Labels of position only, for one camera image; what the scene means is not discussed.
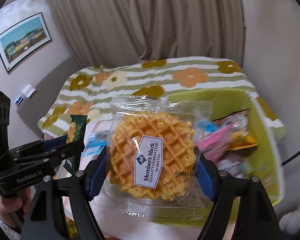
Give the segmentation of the person's left hand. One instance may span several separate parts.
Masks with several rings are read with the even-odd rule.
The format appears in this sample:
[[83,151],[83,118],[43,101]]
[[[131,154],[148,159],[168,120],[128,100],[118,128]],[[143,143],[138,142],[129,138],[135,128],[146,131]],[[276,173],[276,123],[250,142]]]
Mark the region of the person's left hand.
[[22,209],[23,218],[26,218],[32,202],[30,187],[25,190],[25,196],[26,199],[23,201],[20,197],[4,198],[0,195],[0,219],[12,229],[18,228],[11,216],[12,212]]

